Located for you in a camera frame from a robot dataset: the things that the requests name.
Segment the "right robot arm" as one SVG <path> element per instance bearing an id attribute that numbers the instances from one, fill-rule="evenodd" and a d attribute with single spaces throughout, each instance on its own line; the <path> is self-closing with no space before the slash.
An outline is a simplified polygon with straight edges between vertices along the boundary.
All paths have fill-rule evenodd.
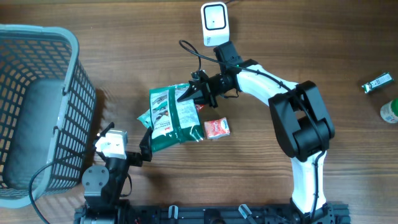
<path id="1" fill-rule="evenodd" d="M 217 96 L 226 98 L 228 91 L 236 90 L 268 106 L 276 140 L 292 163 L 294 214 L 302 223 L 323 218 L 323 164 L 335 127 L 318 87 L 311 81 L 289 82 L 253 59 L 243 60 L 231 41 L 213 51 L 220 72 L 213 77 L 202 69 L 193 72 L 188 90 L 178 101 L 192 100 L 216 108 Z"/>

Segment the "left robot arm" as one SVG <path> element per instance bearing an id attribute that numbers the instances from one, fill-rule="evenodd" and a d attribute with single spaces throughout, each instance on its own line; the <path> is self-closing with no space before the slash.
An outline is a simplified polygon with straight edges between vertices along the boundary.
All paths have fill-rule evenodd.
<path id="1" fill-rule="evenodd" d="M 144 161 L 152 160 L 152 129 L 148 128 L 139 147 L 140 152 L 126 150 L 127 132 L 114 128 L 110 123 L 99 132 L 93 149 L 105 165 L 93 165 L 83 173 L 85 204 L 75 210 L 74 222 L 84 223 L 140 223 L 129 200 L 123 194 L 125 180 L 132 185 L 129 175 L 131 166 L 141 167 Z"/>

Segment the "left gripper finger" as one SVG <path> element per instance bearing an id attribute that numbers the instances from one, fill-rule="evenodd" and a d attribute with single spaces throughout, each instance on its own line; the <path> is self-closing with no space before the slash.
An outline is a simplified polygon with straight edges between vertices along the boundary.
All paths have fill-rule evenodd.
<path id="1" fill-rule="evenodd" d="M 113 129 L 113 128 L 114 128 L 114 123 L 113 123 L 113 122 L 110 122 L 110 123 L 107 125 L 107 127 L 105 127 L 102 131 L 100 131 L 100 132 L 97 134 L 97 136 L 98 136 L 98 137 L 105 137 L 106 133 L 107 133 L 109 130 Z"/>
<path id="2" fill-rule="evenodd" d="M 152 128 L 148 128 L 139 144 L 139 148 L 141 150 L 141 157 L 143 161 L 152 160 L 151 136 L 152 136 Z"/>

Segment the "green lid jar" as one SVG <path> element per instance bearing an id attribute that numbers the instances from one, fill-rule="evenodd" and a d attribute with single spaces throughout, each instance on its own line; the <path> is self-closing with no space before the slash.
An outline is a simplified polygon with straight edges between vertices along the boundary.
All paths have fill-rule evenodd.
<path id="1" fill-rule="evenodd" d="M 383 105 L 380 110 L 380 115 L 387 123 L 397 123 L 397 98 Z"/>

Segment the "long green white package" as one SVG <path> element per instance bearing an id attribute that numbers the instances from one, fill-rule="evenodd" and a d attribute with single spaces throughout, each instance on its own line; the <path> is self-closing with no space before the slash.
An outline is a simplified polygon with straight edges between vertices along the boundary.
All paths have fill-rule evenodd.
<path id="1" fill-rule="evenodd" d="M 205 135 L 193 100 L 177 101 L 188 87 L 189 84 L 181 83 L 150 90 L 152 152 L 187 141 L 204 140 Z"/>

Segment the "light green wipes packet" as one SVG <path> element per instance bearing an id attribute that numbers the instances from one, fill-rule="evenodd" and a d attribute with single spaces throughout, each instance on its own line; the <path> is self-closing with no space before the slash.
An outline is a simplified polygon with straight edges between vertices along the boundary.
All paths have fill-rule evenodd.
<path id="1" fill-rule="evenodd" d="M 137 120 L 139 120 L 146 128 L 150 128 L 152 126 L 150 110 L 147 110 L 145 113 L 140 115 Z"/>

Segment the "red white tissue pack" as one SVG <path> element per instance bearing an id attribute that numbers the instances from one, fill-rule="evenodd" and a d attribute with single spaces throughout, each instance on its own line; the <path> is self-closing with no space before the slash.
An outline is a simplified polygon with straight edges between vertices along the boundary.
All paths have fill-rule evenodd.
<path id="1" fill-rule="evenodd" d="M 206 137 L 208 139 L 218 139 L 230 135 L 230 128 L 226 118 L 204 122 Z"/>

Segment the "red white packet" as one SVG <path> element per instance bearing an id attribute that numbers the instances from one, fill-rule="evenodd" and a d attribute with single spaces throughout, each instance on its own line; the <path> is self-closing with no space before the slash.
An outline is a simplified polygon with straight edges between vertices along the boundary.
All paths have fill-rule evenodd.
<path id="1" fill-rule="evenodd" d="M 196 110 L 199 112 L 201 109 L 203 109 L 205 105 L 195 105 Z"/>

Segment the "small green white box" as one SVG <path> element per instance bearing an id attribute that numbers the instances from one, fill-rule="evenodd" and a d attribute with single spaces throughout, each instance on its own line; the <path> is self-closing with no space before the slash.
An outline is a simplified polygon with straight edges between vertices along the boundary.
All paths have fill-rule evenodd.
<path id="1" fill-rule="evenodd" d="M 368 94 L 384 85 L 392 83 L 393 81 L 394 79 L 391 74 L 389 72 L 385 72 L 372 81 L 363 84 L 361 88 L 364 90 L 365 94 Z"/>

